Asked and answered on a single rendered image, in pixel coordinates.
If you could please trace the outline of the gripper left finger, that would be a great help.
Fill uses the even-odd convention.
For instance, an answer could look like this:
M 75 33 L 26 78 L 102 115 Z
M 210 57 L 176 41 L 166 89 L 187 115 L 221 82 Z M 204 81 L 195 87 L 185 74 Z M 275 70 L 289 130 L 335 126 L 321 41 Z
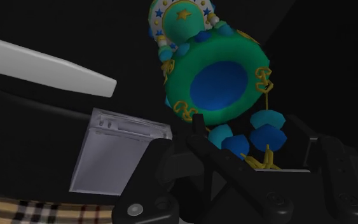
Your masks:
M 294 209 L 291 199 L 263 183 L 248 185 L 246 178 L 255 178 L 257 172 L 205 138 L 201 114 L 193 115 L 192 126 L 195 133 L 187 144 L 203 165 L 227 180 L 268 224 L 288 224 Z M 150 142 L 112 211 L 113 224 L 179 224 L 179 203 L 162 185 L 165 163 L 173 152 L 169 139 Z

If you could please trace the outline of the white flat rounded bar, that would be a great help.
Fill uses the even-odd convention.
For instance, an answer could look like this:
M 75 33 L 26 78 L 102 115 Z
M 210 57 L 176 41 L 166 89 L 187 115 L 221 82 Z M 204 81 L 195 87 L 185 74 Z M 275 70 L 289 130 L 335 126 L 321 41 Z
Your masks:
M 0 74 L 40 85 L 111 97 L 117 81 L 85 67 L 0 40 Z

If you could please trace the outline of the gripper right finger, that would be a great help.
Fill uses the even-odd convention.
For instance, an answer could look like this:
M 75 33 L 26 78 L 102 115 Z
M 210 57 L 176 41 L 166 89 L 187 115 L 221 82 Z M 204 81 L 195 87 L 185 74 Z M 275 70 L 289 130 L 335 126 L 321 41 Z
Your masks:
M 358 224 L 358 152 L 294 115 L 286 116 L 285 132 L 291 164 L 322 175 L 329 214 L 341 224 Z

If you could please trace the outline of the green and blue toy figure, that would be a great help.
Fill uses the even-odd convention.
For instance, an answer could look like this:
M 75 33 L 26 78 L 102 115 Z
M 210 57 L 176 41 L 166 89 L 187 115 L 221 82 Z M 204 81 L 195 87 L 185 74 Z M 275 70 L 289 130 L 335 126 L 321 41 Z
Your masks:
M 165 102 L 219 149 L 253 169 L 276 169 L 284 116 L 265 107 L 250 118 L 248 136 L 229 126 L 273 89 L 270 61 L 260 44 L 214 12 L 211 0 L 153 0 L 149 34 L 158 44 Z

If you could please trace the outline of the grey flat rectangular device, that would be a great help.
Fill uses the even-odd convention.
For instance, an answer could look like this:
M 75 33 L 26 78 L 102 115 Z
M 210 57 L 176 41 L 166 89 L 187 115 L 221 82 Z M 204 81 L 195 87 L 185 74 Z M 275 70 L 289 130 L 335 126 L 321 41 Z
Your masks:
M 159 138 L 172 139 L 169 125 L 93 109 L 69 191 L 121 195 L 149 143 Z

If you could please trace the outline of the beige plaid cloth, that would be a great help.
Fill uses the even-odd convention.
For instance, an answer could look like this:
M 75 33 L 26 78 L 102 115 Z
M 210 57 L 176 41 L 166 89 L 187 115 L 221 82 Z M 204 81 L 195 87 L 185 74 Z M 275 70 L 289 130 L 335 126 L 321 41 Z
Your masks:
M 113 208 L 0 197 L 0 224 L 113 224 Z

